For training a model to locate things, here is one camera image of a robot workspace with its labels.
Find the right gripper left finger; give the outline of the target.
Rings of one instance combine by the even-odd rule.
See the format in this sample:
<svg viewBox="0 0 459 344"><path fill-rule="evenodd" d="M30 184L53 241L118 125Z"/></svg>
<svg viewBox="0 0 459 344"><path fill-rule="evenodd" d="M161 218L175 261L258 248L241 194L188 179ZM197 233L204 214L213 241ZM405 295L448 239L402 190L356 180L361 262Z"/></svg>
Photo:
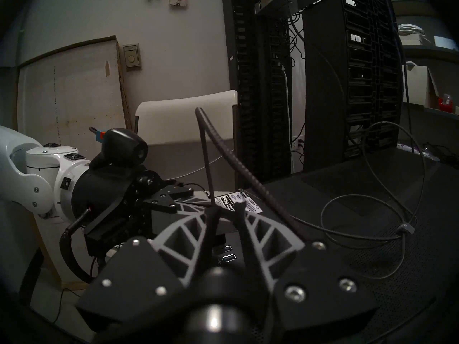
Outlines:
<svg viewBox="0 0 459 344"><path fill-rule="evenodd" d="M177 205L179 218L164 227L150 246L184 288L212 263L212 249L223 208L212 205Z"/></svg>

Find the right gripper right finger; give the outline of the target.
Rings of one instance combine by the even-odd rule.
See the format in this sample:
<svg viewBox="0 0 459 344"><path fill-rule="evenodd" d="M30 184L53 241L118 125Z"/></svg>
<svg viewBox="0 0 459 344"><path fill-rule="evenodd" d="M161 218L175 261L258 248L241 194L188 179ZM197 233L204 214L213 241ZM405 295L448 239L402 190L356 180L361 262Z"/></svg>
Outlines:
<svg viewBox="0 0 459 344"><path fill-rule="evenodd" d="M246 211L246 203L235 203L233 225L239 233L249 277L264 290L274 290L283 272L305 246L287 226Z"/></svg>

